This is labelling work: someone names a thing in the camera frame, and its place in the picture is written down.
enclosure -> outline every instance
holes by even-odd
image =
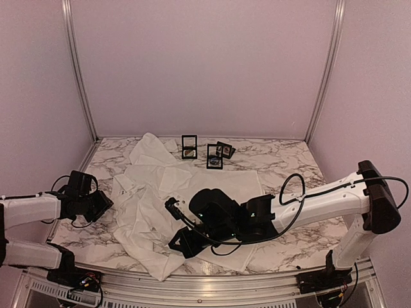
[[[255,172],[260,194],[294,172],[309,189],[331,183],[363,160],[411,182],[410,16],[404,0],[3,0],[0,195],[47,191],[77,169],[110,196],[146,133],[176,141],[179,162],[181,135],[198,135],[203,169],[207,144],[231,144],[224,169]],[[407,307],[409,202],[399,212],[357,261],[346,307]],[[297,268],[322,268],[353,222],[293,229],[242,271],[195,258],[159,282],[114,239],[116,215],[87,232],[38,221],[6,238],[72,250],[103,272],[107,307],[320,307],[299,294]],[[2,307],[58,307],[42,270],[3,266],[0,277]]]

marble tabletop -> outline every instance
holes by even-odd
[[[160,138],[166,142],[171,138]],[[98,179],[99,189],[110,196],[114,175],[124,173],[131,165],[129,154],[140,138],[104,138],[94,154],[86,173]],[[175,139],[179,149],[181,139]],[[272,139],[198,138],[196,167],[206,167],[207,144],[222,141],[232,144],[236,153],[224,161],[224,170],[256,170],[266,194],[279,193],[287,176],[300,173],[307,188],[325,183],[307,145],[303,141]],[[181,160],[181,151],[173,153]],[[298,192],[298,181],[290,182],[288,192]],[[71,221],[60,222],[52,243],[71,250],[76,261],[107,268],[140,271],[145,268],[128,256],[112,232],[117,228],[114,209],[108,210],[98,222],[83,229],[73,228]],[[255,255],[244,272],[235,272],[197,258],[188,259],[173,274],[182,275],[247,275],[294,270],[296,266],[310,268],[325,264],[326,254],[347,233],[342,218],[333,218],[295,228],[275,241],[259,244]]]

vertical metal beam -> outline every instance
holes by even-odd
[[[94,125],[94,121],[92,119],[91,110],[89,106],[89,100],[87,98],[87,93],[84,87],[82,70],[80,69],[80,61],[78,59],[78,52],[77,52],[77,46],[76,46],[76,37],[74,35],[73,18],[71,15],[71,0],[62,0],[62,8],[63,8],[64,24],[66,27],[66,34],[67,34],[67,39],[68,39],[69,48],[70,48],[71,63],[73,65],[74,77],[75,77],[76,84],[77,84],[77,90],[78,90],[78,94],[80,97],[80,102],[82,104],[85,121],[87,123],[87,128],[89,129],[91,139],[93,143],[96,143],[99,138],[97,135],[96,127]]]
[[[317,94],[317,100],[315,102],[314,110],[311,115],[310,124],[308,125],[306,137],[304,139],[307,142],[307,144],[310,144],[313,138],[314,131],[317,127],[320,118],[322,107],[324,106],[324,101],[326,98],[331,73],[335,65],[335,60],[337,59],[338,47],[340,45],[344,12],[345,0],[337,0],[337,5],[335,7],[333,31],[331,33],[331,42],[329,43],[326,66],[324,68],[324,73],[322,75],[320,89],[319,93]]]

